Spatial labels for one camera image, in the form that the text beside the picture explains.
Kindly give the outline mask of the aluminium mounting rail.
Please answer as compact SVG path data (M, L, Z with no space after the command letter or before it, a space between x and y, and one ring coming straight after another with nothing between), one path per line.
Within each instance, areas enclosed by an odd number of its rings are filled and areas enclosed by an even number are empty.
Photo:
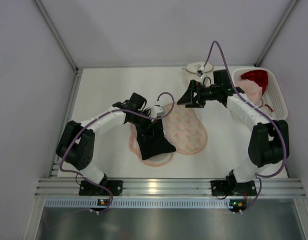
M213 198L212 178L122 178L121 198ZM261 190L264 199L303 199L303 185L297 178L255 180L252 190ZM70 177L43 178L38 181L36 197L77 197L79 186Z

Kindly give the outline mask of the pink floral laundry bag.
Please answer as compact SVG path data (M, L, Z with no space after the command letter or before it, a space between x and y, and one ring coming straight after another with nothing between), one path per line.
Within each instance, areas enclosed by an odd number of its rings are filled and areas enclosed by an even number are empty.
M184 105L175 105L171 114L164 118L162 122L165 137L176 147L177 153L194 155L205 149L208 135L193 109L186 108ZM158 167L168 163L173 158L174 153L162 153L148 160L142 160L136 137L136 128L131 125L129 149L142 163L151 167Z

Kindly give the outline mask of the pink garment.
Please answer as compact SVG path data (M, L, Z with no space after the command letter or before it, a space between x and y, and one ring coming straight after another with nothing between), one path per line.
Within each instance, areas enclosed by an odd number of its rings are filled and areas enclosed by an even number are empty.
M254 104L257 104L260 101L262 96L262 88L254 81L248 79L238 80L235 82L235 85L241 88L245 92L248 99Z

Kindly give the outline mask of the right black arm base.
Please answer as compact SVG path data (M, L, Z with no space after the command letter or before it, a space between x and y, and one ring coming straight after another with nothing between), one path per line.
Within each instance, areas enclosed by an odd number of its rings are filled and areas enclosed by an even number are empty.
M214 197L252 197L257 195L254 181L232 183L229 180L212 180L211 190Z

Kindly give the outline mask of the red garment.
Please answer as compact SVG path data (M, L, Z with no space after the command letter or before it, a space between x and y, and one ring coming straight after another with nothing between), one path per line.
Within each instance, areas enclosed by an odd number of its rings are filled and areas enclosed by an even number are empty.
M240 76L242 80L250 80L261 87L262 95L265 93L268 85L268 73L265 70L248 71Z

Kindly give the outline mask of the black garment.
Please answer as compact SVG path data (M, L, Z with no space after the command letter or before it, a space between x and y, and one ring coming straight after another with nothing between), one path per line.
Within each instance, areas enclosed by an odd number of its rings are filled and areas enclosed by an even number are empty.
M143 161L161 154L176 152L176 147L165 137L161 119L150 122L146 126L137 126L136 132Z

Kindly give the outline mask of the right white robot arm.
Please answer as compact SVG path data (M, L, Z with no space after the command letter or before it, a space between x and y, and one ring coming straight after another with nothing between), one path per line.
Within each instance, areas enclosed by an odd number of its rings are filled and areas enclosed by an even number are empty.
M285 163L289 155L288 124L284 120L273 120L250 102L243 90L234 85L226 70L213 73L214 83L191 80L178 105L187 108L203 108L207 101L218 101L250 130L247 159L229 173L237 184L247 183L258 175L260 169Z

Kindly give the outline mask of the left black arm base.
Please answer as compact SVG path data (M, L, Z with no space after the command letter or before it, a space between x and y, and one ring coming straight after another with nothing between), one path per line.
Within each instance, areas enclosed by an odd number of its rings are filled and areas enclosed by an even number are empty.
M110 192L113 196L120 196L123 190L122 180L106 180L106 189L96 186L86 180L81 181L79 188L80 196L110 196Z

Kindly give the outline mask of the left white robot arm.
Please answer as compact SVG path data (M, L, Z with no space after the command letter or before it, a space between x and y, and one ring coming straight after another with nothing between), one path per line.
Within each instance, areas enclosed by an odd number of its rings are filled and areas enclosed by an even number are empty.
M165 110L158 103L145 110L143 106L146 103L144 97L133 93L128 100L114 103L100 116L82 122L68 122L56 149L57 156L61 158L60 171L102 184L107 176L93 161L96 136L125 123L132 123L141 130L150 129L162 119Z

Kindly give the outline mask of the white plastic laundry basket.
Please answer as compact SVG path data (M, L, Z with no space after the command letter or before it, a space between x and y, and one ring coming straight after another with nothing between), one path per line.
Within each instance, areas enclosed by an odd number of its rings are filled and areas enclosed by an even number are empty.
M281 93L275 75L265 68L241 67L231 74L234 82L241 80L241 76L252 71L267 72L267 86L260 101L257 103L260 110L274 120L286 120L288 116L287 106Z

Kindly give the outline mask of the white round mesh laundry bag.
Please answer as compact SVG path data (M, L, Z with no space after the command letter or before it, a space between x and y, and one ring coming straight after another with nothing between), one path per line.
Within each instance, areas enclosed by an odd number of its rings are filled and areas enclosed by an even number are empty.
M200 78L196 75L196 72L198 70L204 71L209 78L212 77L214 65L209 62L206 64L206 66L204 66L204 64L204 61L197 61L187 64L186 67L182 69L182 80L185 87L188 87L191 80L196 80L200 82Z

